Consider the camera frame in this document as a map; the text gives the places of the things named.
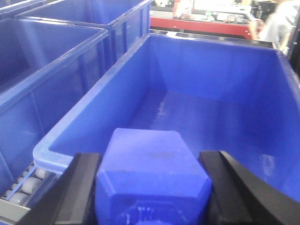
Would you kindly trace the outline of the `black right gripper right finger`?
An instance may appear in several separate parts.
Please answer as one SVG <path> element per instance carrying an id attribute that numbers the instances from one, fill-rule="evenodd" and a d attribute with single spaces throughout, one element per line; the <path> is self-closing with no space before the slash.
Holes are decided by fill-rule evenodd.
<path id="1" fill-rule="evenodd" d="M 208 225 L 298 225 L 300 204 L 264 182 L 226 151 L 202 151 L 212 180 Z"/>

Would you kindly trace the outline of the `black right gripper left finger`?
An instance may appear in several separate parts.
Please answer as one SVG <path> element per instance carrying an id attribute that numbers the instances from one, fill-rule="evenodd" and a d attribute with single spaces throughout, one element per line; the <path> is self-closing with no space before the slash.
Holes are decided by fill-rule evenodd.
<path id="1" fill-rule="evenodd" d="M 19 221 L 19 225 L 96 225 L 96 174 L 102 157 L 77 153 L 55 184 Z"/>

